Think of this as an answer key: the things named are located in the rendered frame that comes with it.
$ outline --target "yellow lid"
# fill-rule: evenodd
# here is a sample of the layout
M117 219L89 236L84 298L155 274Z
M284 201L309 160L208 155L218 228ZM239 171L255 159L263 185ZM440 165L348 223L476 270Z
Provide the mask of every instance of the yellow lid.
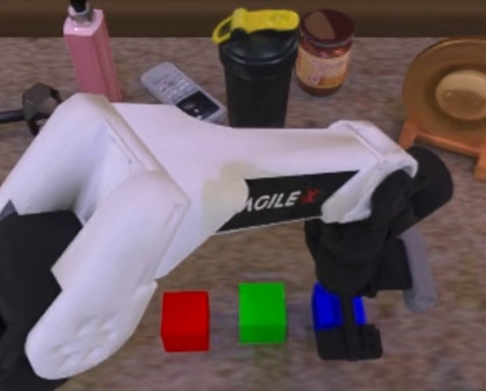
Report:
M220 22L213 31L212 40L220 44L230 38L235 29L242 29L246 33L254 33L259 30L290 31L299 26L299 15L289 10L259 10L248 11L245 8L237 8L228 18Z

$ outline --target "glass jar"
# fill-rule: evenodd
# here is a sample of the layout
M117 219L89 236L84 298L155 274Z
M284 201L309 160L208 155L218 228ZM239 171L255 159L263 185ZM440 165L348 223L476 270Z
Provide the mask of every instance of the glass jar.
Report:
M348 74L354 23L335 10L309 12L300 22L296 76L311 95L329 96L340 89Z

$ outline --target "remote control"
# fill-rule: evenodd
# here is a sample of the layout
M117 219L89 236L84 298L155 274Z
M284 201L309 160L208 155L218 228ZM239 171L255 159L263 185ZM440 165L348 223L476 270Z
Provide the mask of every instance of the remote control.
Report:
M140 82L161 103L173 104L198 120L214 124L226 122L225 106L168 61L149 69Z

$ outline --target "wooden plate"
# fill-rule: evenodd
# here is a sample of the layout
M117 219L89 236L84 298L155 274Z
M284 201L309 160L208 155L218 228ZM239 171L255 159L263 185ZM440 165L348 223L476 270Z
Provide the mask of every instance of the wooden plate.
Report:
M426 131L465 142L486 139L486 38L450 38L409 66L403 97L408 117Z

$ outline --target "speckled surface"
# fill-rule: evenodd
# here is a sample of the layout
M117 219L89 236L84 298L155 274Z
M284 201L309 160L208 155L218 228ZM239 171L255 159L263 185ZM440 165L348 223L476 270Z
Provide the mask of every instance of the speckled surface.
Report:
M314 99L293 84L290 127L327 126L338 119L373 121L396 137L404 118L401 82L410 60L435 39L357 39L344 88ZM207 39L115 39L126 100L154 103L139 75L161 60L180 66L224 99L221 65ZM0 39L0 109L20 104L35 81L61 89L75 84L59 39ZM0 126L0 183L30 142L21 124ZM134 337L103 365L69 381L62 391L486 391L486 184L472 179L473 161L439 152L453 173L453 201L421 223L440 292L427 314L410 314L399 293L367 301L383 333L384 356L374 362L321 362L306 332L313 265L301 226L223 235L209 240L156 294ZM237 284L276 280L287 286L289 340L259 349L237 346ZM158 330L160 294L207 289L212 351L165 354Z

